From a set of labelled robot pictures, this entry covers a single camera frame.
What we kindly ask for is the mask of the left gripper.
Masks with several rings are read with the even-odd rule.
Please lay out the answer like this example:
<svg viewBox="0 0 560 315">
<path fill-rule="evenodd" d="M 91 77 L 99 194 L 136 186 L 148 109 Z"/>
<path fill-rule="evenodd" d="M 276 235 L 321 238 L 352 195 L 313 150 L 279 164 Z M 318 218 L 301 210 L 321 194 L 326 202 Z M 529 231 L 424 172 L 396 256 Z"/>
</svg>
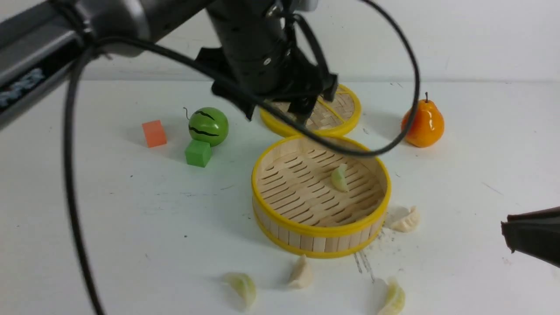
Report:
<svg viewBox="0 0 560 315">
<path fill-rule="evenodd" d="M 310 119 L 318 98 L 333 98 L 338 88 L 337 75 L 320 73 L 320 67 L 311 64 L 297 47 L 281 45 L 254 60 L 238 60 L 222 47 L 203 47 L 196 61 L 254 95 L 270 102 L 288 103 L 288 113 L 303 125 Z"/>
</svg>

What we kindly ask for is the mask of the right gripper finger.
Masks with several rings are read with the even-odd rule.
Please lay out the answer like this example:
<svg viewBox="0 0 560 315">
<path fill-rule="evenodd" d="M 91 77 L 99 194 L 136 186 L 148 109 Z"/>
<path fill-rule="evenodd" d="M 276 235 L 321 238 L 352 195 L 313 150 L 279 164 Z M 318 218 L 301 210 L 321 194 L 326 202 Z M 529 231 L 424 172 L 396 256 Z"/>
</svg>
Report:
<svg viewBox="0 0 560 315">
<path fill-rule="evenodd" d="M 508 215 L 501 223 L 507 247 L 560 266 L 560 208 Z"/>
</svg>

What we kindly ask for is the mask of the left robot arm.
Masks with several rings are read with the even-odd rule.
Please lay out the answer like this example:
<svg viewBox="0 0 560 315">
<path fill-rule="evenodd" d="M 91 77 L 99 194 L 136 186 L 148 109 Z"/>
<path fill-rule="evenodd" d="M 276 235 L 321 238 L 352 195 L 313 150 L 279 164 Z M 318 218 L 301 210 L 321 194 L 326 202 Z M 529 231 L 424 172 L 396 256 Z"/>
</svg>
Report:
<svg viewBox="0 0 560 315">
<path fill-rule="evenodd" d="M 332 101 L 338 88 L 312 30 L 295 14 L 315 8 L 315 0 L 45 0 L 1 22 L 1 127 L 66 81 L 88 46 L 138 56 L 144 48 L 101 41 L 158 42 L 202 10 L 221 46 L 202 48 L 196 61 L 257 96 L 290 102 L 304 123 L 311 101 Z"/>
</svg>

